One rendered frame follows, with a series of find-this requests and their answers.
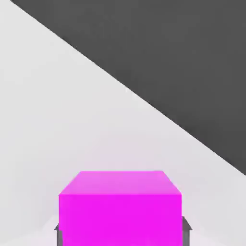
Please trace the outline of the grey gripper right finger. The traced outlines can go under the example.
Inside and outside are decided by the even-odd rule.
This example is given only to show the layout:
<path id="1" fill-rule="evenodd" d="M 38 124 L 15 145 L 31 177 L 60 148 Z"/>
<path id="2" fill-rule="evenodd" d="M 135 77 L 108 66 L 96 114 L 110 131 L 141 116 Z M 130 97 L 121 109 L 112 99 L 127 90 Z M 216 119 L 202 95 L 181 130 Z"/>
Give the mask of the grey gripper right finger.
<path id="1" fill-rule="evenodd" d="M 183 246 L 190 246 L 190 231 L 192 230 L 186 218 L 182 217 Z"/>

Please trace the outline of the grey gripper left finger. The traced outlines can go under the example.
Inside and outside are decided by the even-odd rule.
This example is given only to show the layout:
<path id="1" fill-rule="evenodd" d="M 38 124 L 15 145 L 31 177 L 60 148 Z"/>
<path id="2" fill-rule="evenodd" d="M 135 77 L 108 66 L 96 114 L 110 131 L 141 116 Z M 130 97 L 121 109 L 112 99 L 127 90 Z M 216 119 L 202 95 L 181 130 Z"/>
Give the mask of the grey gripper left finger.
<path id="1" fill-rule="evenodd" d="M 59 224 L 56 225 L 54 230 L 57 232 L 57 246 L 63 246 L 62 231 L 59 229 Z"/>

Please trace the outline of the small magenta cube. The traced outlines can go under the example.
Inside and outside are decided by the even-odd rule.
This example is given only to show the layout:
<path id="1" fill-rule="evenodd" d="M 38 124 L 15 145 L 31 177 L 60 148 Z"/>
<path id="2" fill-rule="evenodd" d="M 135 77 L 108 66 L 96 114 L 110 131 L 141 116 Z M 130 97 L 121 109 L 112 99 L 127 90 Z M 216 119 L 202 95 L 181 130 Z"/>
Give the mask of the small magenta cube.
<path id="1" fill-rule="evenodd" d="M 59 194 L 63 246 L 182 246 L 182 195 L 162 171 L 83 171 Z"/>

